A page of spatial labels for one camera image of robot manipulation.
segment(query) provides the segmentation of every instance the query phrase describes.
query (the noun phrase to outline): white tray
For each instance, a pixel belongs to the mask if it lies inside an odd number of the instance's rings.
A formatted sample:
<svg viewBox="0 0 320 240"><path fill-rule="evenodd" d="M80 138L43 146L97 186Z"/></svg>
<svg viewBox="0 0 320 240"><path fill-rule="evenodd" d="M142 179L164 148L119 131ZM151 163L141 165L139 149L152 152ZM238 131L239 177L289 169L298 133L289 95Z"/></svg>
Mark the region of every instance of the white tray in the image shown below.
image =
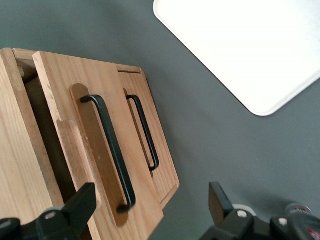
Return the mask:
<svg viewBox="0 0 320 240"><path fill-rule="evenodd" d="M155 0L153 10L253 114L320 78L319 0Z"/></svg>

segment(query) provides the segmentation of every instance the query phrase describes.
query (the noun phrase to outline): white screw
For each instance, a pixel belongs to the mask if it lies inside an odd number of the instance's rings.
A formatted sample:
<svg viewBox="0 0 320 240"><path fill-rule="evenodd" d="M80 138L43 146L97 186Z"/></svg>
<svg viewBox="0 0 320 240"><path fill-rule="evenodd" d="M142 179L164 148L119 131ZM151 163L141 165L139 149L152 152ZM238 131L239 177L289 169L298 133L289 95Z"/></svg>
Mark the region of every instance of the white screw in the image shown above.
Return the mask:
<svg viewBox="0 0 320 240"><path fill-rule="evenodd" d="M11 225L11 220L5 221L0 225L0 229L4 229L6 227L9 227Z"/></svg>
<svg viewBox="0 0 320 240"><path fill-rule="evenodd" d="M52 219L54 216L56 215L56 213L54 211L48 213L47 215L44 216L44 218L46 220Z"/></svg>
<svg viewBox="0 0 320 240"><path fill-rule="evenodd" d="M286 218L279 218L279 224L282 226L286 226L288 224L288 220Z"/></svg>
<svg viewBox="0 0 320 240"><path fill-rule="evenodd" d="M248 214L247 214L245 211L242 211L242 210L239 210L239 211L237 212L237 214L238 214L238 217L239 217L239 218L242 218L242 219L245 219L245 218L248 217Z"/></svg>

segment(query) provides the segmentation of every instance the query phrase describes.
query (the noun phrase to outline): wooden panel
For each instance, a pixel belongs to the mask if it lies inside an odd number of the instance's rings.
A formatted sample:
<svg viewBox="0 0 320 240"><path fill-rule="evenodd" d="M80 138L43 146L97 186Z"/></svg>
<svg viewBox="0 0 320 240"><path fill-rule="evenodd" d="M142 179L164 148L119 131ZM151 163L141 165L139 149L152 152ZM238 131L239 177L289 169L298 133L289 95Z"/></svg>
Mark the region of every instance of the wooden panel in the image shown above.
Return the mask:
<svg viewBox="0 0 320 240"><path fill-rule="evenodd" d="M62 198L9 48L0 51L0 84L0 219L26 224Z"/></svg>
<svg viewBox="0 0 320 240"><path fill-rule="evenodd" d="M161 206L164 208L179 187L179 179L173 164L173 160L167 145L167 141L161 127L155 104L149 89L147 79L142 74L119 72L121 83L128 95L137 95L143 106L146 120L148 122L152 139L159 157L159 167L152 171L152 179L161 199ZM132 109L135 125L139 133L139 138L144 149L145 157L149 165L153 165L153 160L148 147L147 139L141 125L137 108L133 100L128 101Z"/></svg>
<svg viewBox="0 0 320 240"><path fill-rule="evenodd" d="M116 66L111 63L47 52L37 52L33 58L68 164L72 161L72 156L68 155L58 121L75 122L79 127L82 139L87 138L70 93L71 87L80 83L85 85L91 94L102 96L111 116L135 191L136 204L129 211L126 223L117 227L108 209L108 198L103 185L101 186L102 181L98 177L98 172L93 168L93 175L98 178L95 183L98 185L102 204L93 215L97 229L89 226L90 230L93 233L98 231L101 239L147 239L163 218L163 212L149 170L146 167L143 150L132 121L126 96L120 81L117 81L119 76ZM92 151L87 144L85 144L85 149L87 153ZM87 157L90 164L97 162L97 159L94 159L91 154L88 154Z"/></svg>

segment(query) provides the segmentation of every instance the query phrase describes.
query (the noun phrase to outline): gray surface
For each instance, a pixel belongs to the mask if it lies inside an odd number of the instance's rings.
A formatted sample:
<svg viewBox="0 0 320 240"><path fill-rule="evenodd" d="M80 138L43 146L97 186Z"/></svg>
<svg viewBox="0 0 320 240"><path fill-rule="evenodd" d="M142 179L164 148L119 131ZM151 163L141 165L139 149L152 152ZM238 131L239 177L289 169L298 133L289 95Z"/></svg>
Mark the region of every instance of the gray surface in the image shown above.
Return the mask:
<svg viewBox="0 0 320 240"><path fill-rule="evenodd" d="M148 0L2 0L0 49L142 67L180 179L152 240L196 240L212 225L209 182L267 220L291 202L320 217L320 81L257 117L156 19Z"/></svg>

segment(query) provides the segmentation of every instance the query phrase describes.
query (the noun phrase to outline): drawer handle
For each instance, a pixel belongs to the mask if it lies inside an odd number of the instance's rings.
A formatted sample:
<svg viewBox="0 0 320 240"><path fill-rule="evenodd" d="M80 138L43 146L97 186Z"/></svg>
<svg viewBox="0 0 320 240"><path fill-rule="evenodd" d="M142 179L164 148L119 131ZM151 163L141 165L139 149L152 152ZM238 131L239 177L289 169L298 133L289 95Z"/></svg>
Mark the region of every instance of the drawer handle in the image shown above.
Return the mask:
<svg viewBox="0 0 320 240"><path fill-rule="evenodd" d="M110 146L111 154L114 160L114 164L116 166L116 170L118 172L120 182L124 191L124 195L126 198L127 205L121 205L117 208L117 213L125 213L128 212L136 203L136 195L133 189L128 170L124 161L124 157L122 155L117 136L115 133L114 126L112 124L106 103L104 99L99 95L87 95L80 99L81 103L87 103L93 101L103 126L103 130Z"/></svg>
<svg viewBox="0 0 320 240"><path fill-rule="evenodd" d="M152 160L153 160L153 166L149 167L150 171L155 170L157 167L159 167L159 158L158 158L158 154L157 154L157 150L154 144L154 141L152 139L151 133L150 133L150 129L147 123L147 119L146 119L146 115L144 112L144 109L142 107L141 101L139 99L139 97L137 95L128 95L126 96L126 99L133 99L136 109L138 110L139 113L139 117L140 117L140 121L142 124L142 128L145 134L145 138L146 141L148 143L150 152L151 152L151 156L152 156Z"/></svg>

